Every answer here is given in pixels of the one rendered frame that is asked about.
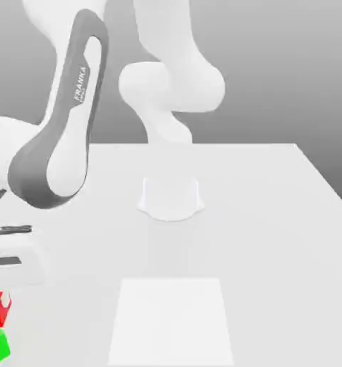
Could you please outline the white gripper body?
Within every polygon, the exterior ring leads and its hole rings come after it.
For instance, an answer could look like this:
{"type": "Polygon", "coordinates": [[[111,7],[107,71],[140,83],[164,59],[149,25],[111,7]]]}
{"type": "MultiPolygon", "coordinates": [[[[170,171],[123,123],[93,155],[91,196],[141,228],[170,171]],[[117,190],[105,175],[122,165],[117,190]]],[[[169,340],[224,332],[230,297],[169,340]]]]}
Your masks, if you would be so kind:
{"type": "Polygon", "coordinates": [[[38,285],[45,265],[44,251],[30,236],[0,236],[0,286],[38,285]]]}

